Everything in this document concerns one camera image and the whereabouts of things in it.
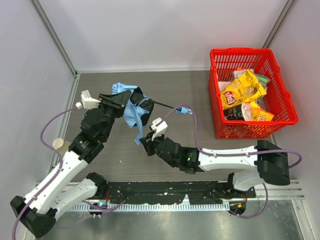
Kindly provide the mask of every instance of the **chip bag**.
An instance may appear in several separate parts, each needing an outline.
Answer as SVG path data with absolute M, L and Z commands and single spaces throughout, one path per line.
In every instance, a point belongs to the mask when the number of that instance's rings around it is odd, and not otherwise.
M 267 94 L 256 75 L 249 69 L 221 91 L 223 109 L 249 103 Z
M 261 107 L 255 102 L 251 101 L 249 103 L 252 109 L 252 120 L 256 122 L 270 122 L 275 115 L 265 110 L 262 110 Z

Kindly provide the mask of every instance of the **basket handle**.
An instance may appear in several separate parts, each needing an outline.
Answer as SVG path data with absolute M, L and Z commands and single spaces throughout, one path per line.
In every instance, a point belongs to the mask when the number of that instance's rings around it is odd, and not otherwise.
M 226 50 L 231 50 L 231 51 L 256 51 L 260 50 L 259 48 L 252 48 L 252 47 L 229 47 L 226 48 Z

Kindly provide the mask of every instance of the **red plastic basket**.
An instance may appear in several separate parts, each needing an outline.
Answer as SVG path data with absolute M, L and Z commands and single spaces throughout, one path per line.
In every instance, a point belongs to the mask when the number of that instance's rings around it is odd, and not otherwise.
M 287 125 L 298 122 L 298 116 L 280 75 L 280 67 L 270 49 L 227 48 L 212 49 L 209 89 L 213 111 L 215 137 L 218 139 L 264 139 Z M 218 80 L 231 82 L 237 68 L 254 69 L 267 76 L 267 95 L 262 108 L 274 114 L 272 121 L 230 121 L 224 117 Z

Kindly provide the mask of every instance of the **metal floor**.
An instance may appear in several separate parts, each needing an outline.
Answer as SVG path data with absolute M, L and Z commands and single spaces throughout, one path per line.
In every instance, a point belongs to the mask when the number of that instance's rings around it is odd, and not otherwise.
M 246 215 L 264 201 L 249 201 Z M 226 211 L 113 213 L 83 220 L 89 213 L 67 212 L 41 240 L 303 240 L 290 200 L 269 201 L 261 216 L 248 220 Z
M 93 98 L 100 93 L 110 94 L 112 85 L 121 82 L 138 85 L 143 93 L 157 102 L 176 106 L 181 103 L 194 107 L 198 120 L 198 139 L 203 148 L 231 149 L 252 146 L 256 140 L 216 139 L 208 90 L 208 71 L 169 71 L 169 72 L 121 72 L 81 74 L 75 101 L 80 93 L 89 90 Z M 169 108 L 155 105 L 150 121 L 164 117 Z M 65 140 L 72 141 L 80 132 L 80 122 L 85 110 L 75 110 L 70 115 Z M 173 114 L 166 121 L 166 136 L 182 146 L 195 146 L 194 120 L 192 115 Z M 149 132 L 144 127 L 144 135 Z M 226 180 L 231 172 L 219 169 L 210 172 L 186 174 L 178 168 L 171 168 L 157 156 L 148 157 L 142 145 L 134 139 L 137 128 L 129 128 L 123 118 L 116 119 L 109 140 L 94 161 L 80 172 L 73 182 L 81 182 L 88 173 L 97 172 L 108 181 L 196 181 Z

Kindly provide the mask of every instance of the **blue towel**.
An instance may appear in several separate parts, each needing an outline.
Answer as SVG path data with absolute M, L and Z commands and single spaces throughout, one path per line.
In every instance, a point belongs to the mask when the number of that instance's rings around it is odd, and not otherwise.
M 126 85 L 126 84 L 118 82 L 118 83 L 112 85 L 112 94 L 119 94 L 119 93 L 122 93 L 127 90 L 130 90 L 131 94 L 132 94 L 136 88 L 138 88 L 138 86 Z M 129 99 L 129 101 L 126 104 L 124 113 L 123 113 L 124 120 L 126 121 L 128 126 L 130 128 L 132 128 L 134 125 L 136 125 L 140 131 L 140 134 L 138 136 L 136 136 L 136 138 L 134 139 L 134 141 L 137 145 L 140 144 L 140 139 L 144 137 L 144 130 L 143 130 L 143 124 L 141 121 L 141 117 L 144 114 L 149 113 L 149 111 L 144 110 L 142 107 L 140 107 L 140 104 L 142 104 L 144 101 L 149 99 L 147 96 L 145 96 L 145 95 L 143 95 L 143 96 L 145 98 L 136 104 L 133 104 Z

